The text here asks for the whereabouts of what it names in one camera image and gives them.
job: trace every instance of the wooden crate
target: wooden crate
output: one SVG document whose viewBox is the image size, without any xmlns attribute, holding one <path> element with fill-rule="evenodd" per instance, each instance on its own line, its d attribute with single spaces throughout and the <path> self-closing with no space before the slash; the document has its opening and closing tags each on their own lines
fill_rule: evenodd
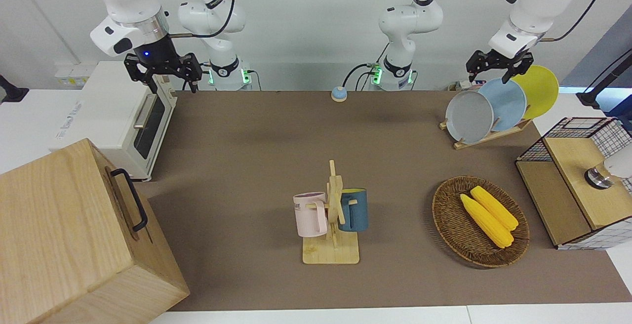
<svg viewBox="0 0 632 324">
<path fill-rule="evenodd" d="M 0 175 L 0 323 L 146 324 L 187 297 L 147 199 L 134 231 L 113 169 L 84 139 Z"/>
<path fill-rule="evenodd" d="M 553 244 L 599 248 L 609 247 L 602 240 L 627 237 L 630 233 L 623 230 L 632 216 L 632 197 L 624 185 L 616 182 L 600 190 L 584 179 L 584 172 L 604 159 L 593 140 L 545 137 L 544 146 L 551 161 L 515 164 Z"/>
</svg>

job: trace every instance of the oven handle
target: oven handle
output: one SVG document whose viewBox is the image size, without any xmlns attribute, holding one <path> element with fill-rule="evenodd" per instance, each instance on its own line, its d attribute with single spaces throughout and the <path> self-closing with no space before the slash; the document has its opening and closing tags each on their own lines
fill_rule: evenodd
<svg viewBox="0 0 632 324">
<path fill-rule="evenodd" d="M 134 187 L 134 184 L 131 182 L 131 177 L 129 176 L 129 173 L 127 173 L 125 169 L 117 168 L 114 171 L 111 171 L 110 175 L 112 177 L 115 177 L 118 175 L 125 176 L 125 180 L 127 181 L 127 184 L 129 185 L 129 190 L 131 191 L 131 195 L 134 197 L 134 201 L 136 202 L 136 205 L 138 206 L 138 213 L 140 213 L 140 223 L 134 225 L 133 227 L 131 227 L 131 229 L 134 230 L 135 232 L 139 232 L 141 229 L 147 226 L 147 214 L 145 213 L 145 209 L 143 208 L 143 203 L 140 201 L 140 197 L 138 196 L 138 193 L 136 192 L 136 187 Z"/>
<path fill-rule="evenodd" d="M 155 94 L 148 94 L 147 96 L 145 96 L 143 106 L 142 108 L 140 108 L 140 112 L 138 113 L 138 117 L 136 117 L 136 121 L 134 121 L 134 129 L 144 129 L 147 127 L 147 121 L 149 121 L 149 116 L 151 116 L 152 114 L 152 110 L 157 98 L 158 96 L 156 96 Z"/>
</svg>

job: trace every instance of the brown tablecloth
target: brown tablecloth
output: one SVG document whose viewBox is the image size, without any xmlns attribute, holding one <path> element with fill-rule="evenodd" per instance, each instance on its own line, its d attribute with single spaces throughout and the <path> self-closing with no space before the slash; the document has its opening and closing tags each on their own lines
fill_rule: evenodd
<svg viewBox="0 0 632 324">
<path fill-rule="evenodd" d="M 456 151 L 438 123 L 452 92 L 180 94 L 153 180 L 138 184 L 191 289 L 173 310 L 272 310 L 620 302 L 632 297 L 605 252 L 555 250 L 514 165 L 539 137 Z M 303 265 L 292 195 L 325 191 L 328 160 L 368 189 L 358 265 Z M 480 270 L 433 226 L 435 189 L 486 178 L 523 208 L 531 245 Z"/>
</svg>

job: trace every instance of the yellow plate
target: yellow plate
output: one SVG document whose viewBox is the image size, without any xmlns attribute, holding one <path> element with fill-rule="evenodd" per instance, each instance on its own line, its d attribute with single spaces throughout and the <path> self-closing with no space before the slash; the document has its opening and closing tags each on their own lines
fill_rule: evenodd
<svg viewBox="0 0 632 324">
<path fill-rule="evenodd" d="M 512 80 L 520 85 L 526 95 L 529 107 L 524 113 L 524 119 L 539 117 L 555 104 L 559 83 L 548 68 L 532 65 L 524 75 L 515 76 Z"/>
</svg>

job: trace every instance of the corn cob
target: corn cob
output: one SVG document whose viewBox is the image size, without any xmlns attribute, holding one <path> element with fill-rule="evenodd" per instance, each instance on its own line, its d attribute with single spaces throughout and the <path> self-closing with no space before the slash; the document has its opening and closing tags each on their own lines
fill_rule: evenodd
<svg viewBox="0 0 632 324">
<path fill-rule="evenodd" d="M 483 232 L 501 249 L 512 245 L 513 236 L 503 225 L 490 214 L 479 202 L 461 194 L 461 202 L 468 214 L 476 221 Z"/>
<path fill-rule="evenodd" d="M 494 196 L 489 194 L 488 191 L 480 185 L 477 185 L 470 191 L 470 194 L 472 194 L 472 198 L 485 207 L 507 230 L 515 230 L 517 227 L 517 219 L 515 216 L 494 198 Z"/>
</svg>

